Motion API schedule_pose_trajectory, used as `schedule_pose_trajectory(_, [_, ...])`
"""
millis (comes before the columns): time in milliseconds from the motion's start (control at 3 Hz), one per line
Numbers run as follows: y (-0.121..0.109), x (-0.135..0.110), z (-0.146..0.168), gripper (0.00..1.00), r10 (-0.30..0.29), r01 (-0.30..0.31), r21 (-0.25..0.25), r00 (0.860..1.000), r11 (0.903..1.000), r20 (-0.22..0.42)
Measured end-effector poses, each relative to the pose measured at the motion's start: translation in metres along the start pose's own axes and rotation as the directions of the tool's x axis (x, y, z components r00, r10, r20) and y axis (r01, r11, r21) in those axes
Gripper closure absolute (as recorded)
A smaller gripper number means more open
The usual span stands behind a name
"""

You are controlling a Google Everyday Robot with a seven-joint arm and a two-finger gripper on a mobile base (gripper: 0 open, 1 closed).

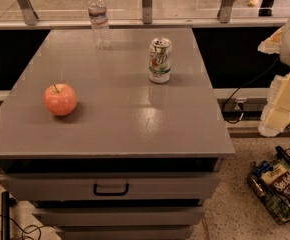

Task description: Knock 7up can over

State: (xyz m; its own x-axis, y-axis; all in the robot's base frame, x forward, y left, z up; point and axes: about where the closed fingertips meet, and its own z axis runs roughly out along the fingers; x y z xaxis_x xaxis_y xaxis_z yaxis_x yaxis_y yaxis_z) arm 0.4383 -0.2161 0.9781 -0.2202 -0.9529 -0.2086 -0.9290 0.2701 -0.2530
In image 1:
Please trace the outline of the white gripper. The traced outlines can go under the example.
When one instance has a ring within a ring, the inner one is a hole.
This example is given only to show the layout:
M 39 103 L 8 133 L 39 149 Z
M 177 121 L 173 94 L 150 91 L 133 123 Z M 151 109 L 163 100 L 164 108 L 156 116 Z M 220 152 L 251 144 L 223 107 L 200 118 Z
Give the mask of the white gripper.
M 262 41 L 257 50 L 265 54 L 279 54 L 282 63 L 290 66 L 290 18 L 283 29 L 277 29 Z M 261 114 L 258 131 L 262 136 L 274 137 L 290 124 L 290 73 L 276 75 L 271 82 L 267 104 Z

